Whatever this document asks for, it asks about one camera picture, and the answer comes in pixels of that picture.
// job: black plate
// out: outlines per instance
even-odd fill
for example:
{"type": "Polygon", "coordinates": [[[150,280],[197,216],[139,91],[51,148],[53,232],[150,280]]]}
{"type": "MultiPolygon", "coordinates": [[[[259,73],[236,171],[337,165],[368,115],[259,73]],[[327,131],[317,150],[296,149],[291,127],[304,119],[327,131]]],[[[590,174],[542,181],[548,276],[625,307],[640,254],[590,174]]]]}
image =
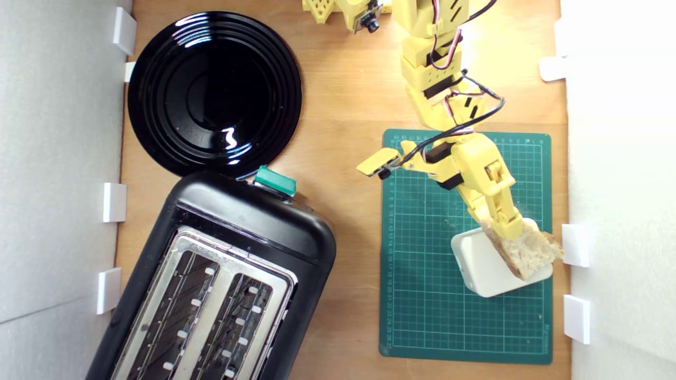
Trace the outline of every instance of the black plate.
{"type": "Polygon", "coordinates": [[[261,22],[224,11],[194,14],[141,52],[128,109],[141,145],[167,170],[242,178],[291,139],[300,73],[282,38],[261,22]]]}

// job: wire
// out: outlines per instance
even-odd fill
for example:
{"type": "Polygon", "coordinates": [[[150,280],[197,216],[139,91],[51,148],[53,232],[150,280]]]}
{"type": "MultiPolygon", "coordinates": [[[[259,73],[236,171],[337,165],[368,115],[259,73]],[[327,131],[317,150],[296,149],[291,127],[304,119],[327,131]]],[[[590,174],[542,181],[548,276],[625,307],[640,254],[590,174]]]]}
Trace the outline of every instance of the wire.
{"type": "MultiPolygon", "coordinates": [[[[448,54],[446,54],[446,62],[443,63],[442,66],[437,66],[437,64],[434,63],[434,59],[431,58],[430,62],[432,62],[432,66],[437,69],[437,70],[446,70],[448,66],[451,66],[451,61],[453,60],[453,55],[456,53],[456,48],[458,47],[458,42],[460,42],[460,36],[462,35],[462,31],[460,28],[456,29],[456,35],[453,37],[453,41],[451,42],[451,46],[448,47],[448,54]]],[[[437,50],[437,35],[434,34],[434,43],[432,44],[432,52],[430,53],[430,56],[434,54],[434,51],[437,50]]]]}
{"type": "Polygon", "coordinates": [[[466,74],[467,74],[467,70],[465,69],[465,70],[462,71],[461,79],[469,80],[474,85],[476,85],[480,90],[482,90],[484,93],[487,93],[493,99],[498,100],[499,104],[495,108],[493,108],[492,110],[486,112],[485,114],[483,114],[479,117],[473,118],[472,120],[469,120],[469,121],[464,122],[462,124],[456,125],[449,130],[445,130],[442,133],[439,133],[438,135],[436,135],[434,137],[430,137],[429,139],[423,141],[422,143],[419,143],[418,145],[416,145],[416,147],[412,151],[408,152],[408,154],[405,155],[398,164],[393,165],[392,166],[393,168],[399,168],[399,167],[403,166],[406,162],[411,160],[416,154],[423,151],[426,146],[434,143],[436,140],[445,139],[446,137],[451,137],[451,136],[455,135],[456,133],[460,132],[461,130],[463,130],[465,128],[468,128],[468,127],[471,127],[471,126],[473,126],[477,123],[480,123],[480,122],[488,119],[489,117],[495,115],[498,111],[500,111],[502,109],[502,107],[504,107],[505,99],[503,97],[494,93],[491,89],[484,87],[481,83],[475,81],[474,79],[470,78],[466,74]]]}
{"type": "MultiPolygon", "coordinates": [[[[475,18],[481,16],[484,14],[487,10],[491,9],[493,5],[495,5],[498,2],[498,0],[490,0],[488,4],[486,4],[483,8],[479,9],[476,13],[473,13],[469,18],[463,22],[462,24],[466,24],[467,22],[470,22],[474,20],[475,18]]],[[[433,24],[436,26],[437,23],[439,22],[439,15],[441,13],[441,9],[439,6],[439,0],[432,0],[432,10],[434,13],[433,16],[433,24]]],[[[460,35],[462,34],[462,31],[460,28],[456,30],[456,35],[453,38],[453,42],[451,42],[451,46],[448,48],[448,54],[446,55],[446,62],[442,66],[437,66],[437,64],[434,63],[434,52],[437,50],[437,42],[438,42],[438,37],[437,33],[434,34],[434,43],[432,44],[432,51],[430,52],[430,61],[432,62],[432,66],[437,69],[437,70],[446,70],[448,66],[451,66],[451,61],[453,60],[453,54],[456,52],[456,48],[458,46],[458,42],[460,42],[460,35]]]]}
{"type": "Polygon", "coordinates": [[[463,22],[463,24],[466,24],[466,23],[468,23],[468,22],[474,20],[475,18],[481,16],[481,15],[484,14],[487,10],[491,9],[491,7],[492,7],[493,5],[495,5],[497,2],[498,2],[498,0],[491,0],[491,1],[489,1],[488,4],[484,5],[483,8],[479,9],[478,11],[476,11],[475,13],[473,13],[471,16],[469,16],[469,18],[467,19],[467,21],[463,22]]]}

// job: white wall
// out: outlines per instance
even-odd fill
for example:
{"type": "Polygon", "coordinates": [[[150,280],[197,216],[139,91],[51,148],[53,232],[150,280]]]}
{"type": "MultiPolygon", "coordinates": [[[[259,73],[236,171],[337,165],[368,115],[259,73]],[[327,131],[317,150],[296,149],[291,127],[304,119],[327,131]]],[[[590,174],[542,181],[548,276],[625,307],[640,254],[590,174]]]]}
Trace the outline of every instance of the white wall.
{"type": "Polygon", "coordinates": [[[570,221],[592,234],[573,379],[676,379],[674,5],[566,1],[570,221]]]}
{"type": "Polygon", "coordinates": [[[126,56],[111,43],[130,0],[0,0],[0,379],[79,379],[110,318],[97,273],[117,226],[126,56]]]}

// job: white block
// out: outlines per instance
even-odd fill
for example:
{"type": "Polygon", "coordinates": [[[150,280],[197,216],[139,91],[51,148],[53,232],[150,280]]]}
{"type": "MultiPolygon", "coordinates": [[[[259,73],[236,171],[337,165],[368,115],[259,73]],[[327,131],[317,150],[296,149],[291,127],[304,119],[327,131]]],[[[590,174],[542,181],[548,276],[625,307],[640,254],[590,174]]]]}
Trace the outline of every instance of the white block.
{"type": "Polygon", "coordinates": [[[589,227],[580,224],[563,224],[561,241],[566,256],[563,262],[568,265],[589,268],[589,227]]]}
{"type": "Polygon", "coordinates": [[[126,185],[103,184],[103,222],[124,222],[126,220],[126,185]]]}
{"type": "Polygon", "coordinates": [[[134,67],[136,66],[136,61],[134,62],[127,62],[124,65],[124,82],[129,83],[131,80],[131,73],[134,71],[134,67]]]}
{"type": "Polygon", "coordinates": [[[481,228],[454,236],[451,248],[465,285],[484,298],[548,279],[554,271],[549,264],[533,273],[527,281],[514,276],[481,228]]]}
{"type": "Polygon", "coordinates": [[[542,57],[537,65],[540,78],[545,82],[563,79],[568,74],[566,59],[563,57],[542,57]]]}
{"type": "Polygon", "coordinates": [[[122,285],[122,269],[113,268],[99,272],[99,292],[96,302],[96,314],[101,315],[112,310],[120,301],[122,285]]]}
{"type": "Polygon", "coordinates": [[[136,43],[136,20],[128,14],[124,8],[117,7],[115,10],[115,29],[113,30],[113,43],[125,54],[134,54],[136,43]]]}
{"type": "Polygon", "coordinates": [[[570,294],[563,296],[563,332],[583,344],[591,335],[592,303],[570,294]]]}

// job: slice of bread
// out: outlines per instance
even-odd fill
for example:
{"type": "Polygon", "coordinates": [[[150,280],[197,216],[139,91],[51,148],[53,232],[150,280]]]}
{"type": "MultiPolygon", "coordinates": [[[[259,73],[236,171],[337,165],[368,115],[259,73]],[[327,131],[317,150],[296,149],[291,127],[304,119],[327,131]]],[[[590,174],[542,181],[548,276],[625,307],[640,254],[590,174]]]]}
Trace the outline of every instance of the slice of bread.
{"type": "Polygon", "coordinates": [[[533,219],[523,219],[521,235],[513,240],[498,236],[491,228],[491,222],[492,220],[485,220],[481,223],[483,232],[514,276],[524,281],[543,266],[564,256],[563,249],[554,236],[541,232],[533,219]]]}

